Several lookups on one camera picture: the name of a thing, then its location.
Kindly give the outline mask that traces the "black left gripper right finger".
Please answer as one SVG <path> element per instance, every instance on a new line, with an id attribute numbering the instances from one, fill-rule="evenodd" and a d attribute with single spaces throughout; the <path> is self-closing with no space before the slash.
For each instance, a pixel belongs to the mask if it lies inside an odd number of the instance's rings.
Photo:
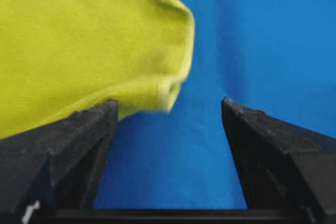
<path id="1" fill-rule="evenodd" d="M 247 205 L 231 223 L 335 223 L 335 138 L 229 99 L 222 124 Z"/>

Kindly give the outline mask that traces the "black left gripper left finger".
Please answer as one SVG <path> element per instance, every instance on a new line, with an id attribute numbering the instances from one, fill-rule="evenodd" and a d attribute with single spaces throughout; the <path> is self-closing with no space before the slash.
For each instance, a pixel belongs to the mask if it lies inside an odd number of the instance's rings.
<path id="1" fill-rule="evenodd" d="M 1 139 L 1 223 L 29 223 L 41 208 L 92 208 L 117 124 L 109 100 Z"/>

